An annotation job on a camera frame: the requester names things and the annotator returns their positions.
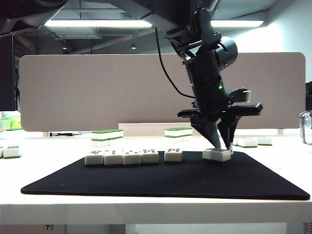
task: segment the fluorescent light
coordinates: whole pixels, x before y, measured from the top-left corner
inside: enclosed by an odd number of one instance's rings
[[[213,27],[229,27],[229,28],[256,28],[263,23],[263,20],[212,20]]]
[[[108,28],[151,28],[152,25],[143,20],[107,20],[107,19],[70,19],[49,20],[45,23],[47,27],[108,27]]]

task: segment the black mouse pad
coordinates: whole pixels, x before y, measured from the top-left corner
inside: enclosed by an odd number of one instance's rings
[[[310,195],[245,153],[225,163],[183,152],[182,163],[85,167],[80,159],[21,189],[23,194],[308,200]]]

